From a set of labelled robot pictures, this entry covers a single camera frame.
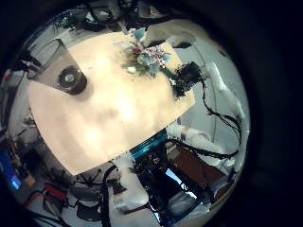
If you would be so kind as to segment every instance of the wire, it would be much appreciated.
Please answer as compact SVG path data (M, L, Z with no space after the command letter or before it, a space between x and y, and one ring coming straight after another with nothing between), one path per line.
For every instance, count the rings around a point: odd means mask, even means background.
M48 202L49 202L49 199L48 197L45 195L45 194L42 194L42 193L37 193L35 195L33 195L29 201L27 201L23 206L25 208L27 208L34 200L36 200L38 197L44 197Z
M224 166L224 164L226 163L226 161L227 161L227 159L225 159L224 162L221 164L221 167L219 169L220 171L221 171L222 167Z
M218 158L218 159L230 159L232 158L233 156L235 156L239 151L236 150L235 152L233 153L230 153L230 154L221 154L221 153L216 153L216 152L212 152L212 151L208 151L208 150L205 150L205 149L200 149L200 148L195 148L195 147L192 147L188 144L185 144L179 140L176 140L176 139L168 139L167 142L172 142L174 144L177 144L191 152L197 152L198 154L201 154L201 155L204 155L204 156L209 156L209 157L213 157L213 158Z
M101 212L101 223L103 227L111 227L111 221L109 218L109 207L108 207L108 202L109 202L109 195L108 195L108 189L106 186L106 180L108 178L108 176L111 174L111 172L114 171L114 169L116 169L116 166L111 166L109 167L106 172L104 173L103 176L103 186L101 187L101 191L100 194L102 194L102 212Z
M239 144L241 144L241 126L240 126L240 123L238 122L238 120L236 118L234 118L234 117L232 117L230 115L227 115L227 114L217 113L217 112L213 111L207 105L207 103L205 101L206 85L205 85L205 82L203 80L201 81L201 83L202 83L202 86L203 86L203 103L204 103L206 109L208 110L209 114L210 115L216 115L216 116L218 116L225 125L227 125L228 127L230 127L233 130L233 132L237 135L238 140L239 140Z
M45 190L35 190L32 193L30 193L30 195L27 197L27 200L23 203L23 206L25 206L29 201L32 201L32 197L36 194L43 194L45 192Z
M35 218L35 219L37 219L37 220L39 220L39 221L41 221L41 222L43 222L45 224L48 224L49 226L56 227L56 225L54 225L54 224L52 224L52 223L50 223L50 222L48 222L48 221L46 221L46 220L44 220L42 218Z
M71 227L69 224L67 224L62 218L58 217L58 219L49 217L49 216L44 216L38 213L35 213L33 211L27 210L28 214L32 217L32 218L43 218L43 219L47 219L47 220L51 220L63 227Z

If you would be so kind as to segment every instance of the wooden tabletop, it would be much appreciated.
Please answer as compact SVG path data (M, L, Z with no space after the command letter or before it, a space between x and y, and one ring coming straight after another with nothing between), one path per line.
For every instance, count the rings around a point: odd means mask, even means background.
M42 83L28 86L37 127L56 158L72 174L99 166L164 129L194 103L192 91L175 99L168 78L158 73L129 74L121 44L131 38L121 32L99 35L69 48L88 79L85 90L71 96ZM173 48L168 69L181 64ZM60 60L51 67L58 70Z

